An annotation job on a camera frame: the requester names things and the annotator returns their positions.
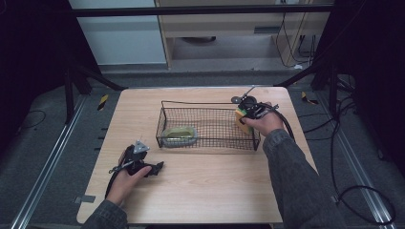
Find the black wire basket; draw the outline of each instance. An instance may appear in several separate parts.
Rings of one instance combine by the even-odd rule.
[[[206,108],[221,104],[224,105],[162,101],[156,133],[159,147],[223,147],[256,151],[260,133],[254,129],[250,134],[242,131],[235,124],[235,109]]]

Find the human hand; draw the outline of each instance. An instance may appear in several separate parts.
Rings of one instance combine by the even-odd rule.
[[[125,198],[131,193],[135,185],[146,176],[151,169],[151,166],[145,166],[132,176],[130,176],[125,169],[119,171],[106,199],[110,200],[117,206],[121,205]]]
[[[276,129],[284,129],[283,120],[274,112],[270,112],[260,119],[243,117],[242,121],[246,125],[258,130],[264,136],[267,136],[270,132]]]

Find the gray floor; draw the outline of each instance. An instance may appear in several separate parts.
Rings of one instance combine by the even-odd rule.
[[[285,67],[269,37],[217,37],[211,43],[179,39],[170,70],[143,69],[136,73],[106,73],[112,81],[131,88],[139,87],[192,87],[273,85],[298,73]],[[79,226],[75,216],[79,205],[76,197],[84,194],[96,163],[102,137],[114,112],[119,92],[90,80],[90,95],[75,94],[75,101],[85,98],[82,113],[63,150],[44,193],[32,214],[30,225],[40,228]],[[313,105],[301,99],[307,92],[322,100],[327,90],[312,93],[310,76],[288,88],[303,130],[309,130],[328,120],[322,105]],[[96,108],[100,98],[108,94],[102,111]],[[339,98],[347,96],[340,93]],[[10,156],[1,164],[0,224],[8,228],[29,195],[65,120],[64,90],[57,88],[35,99],[19,135],[9,147]],[[347,138],[375,188],[383,192],[397,211],[396,228],[405,228],[405,179],[390,161],[378,159],[376,149],[361,119],[350,110],[342,117],[341,134]],[[330,175],[330,140],[316,140],[330,136],[331,125],[306,134],[320,178],[330,195],[334,195]],[[339,141],[334,145],[334,167],[339,190],[357,184],[345,149]],[[373,218],[369,204],[361,191],[347,197],[357,211]],[[377,228],[355,216],[347,207],[339,205],[351,228]]]

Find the gray sleeve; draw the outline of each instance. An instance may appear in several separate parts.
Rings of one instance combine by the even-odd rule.
[[[286,131],[272,131],[263,149],[285,228],[346,228],[318,174]]]
[[[103,200],[91,216],[84,222],[81,229],[122,229],[127,224],[126,213],[114,203]]]

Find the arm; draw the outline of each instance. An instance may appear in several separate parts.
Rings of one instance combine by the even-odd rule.
[[[81,228],[125,228],[127,215],[119,205],[131,194],[134,186],[146,176],[151,169],[152,167],[150,166],[144,167],[132,176],[130,176],[126,170],[121,170],[114,180],[107,198],[100,203]]]
[[[285,228],[346,228],[319,176],[277,114],[256,120],[245,118],[244,122],[266,136],[263,148]]]

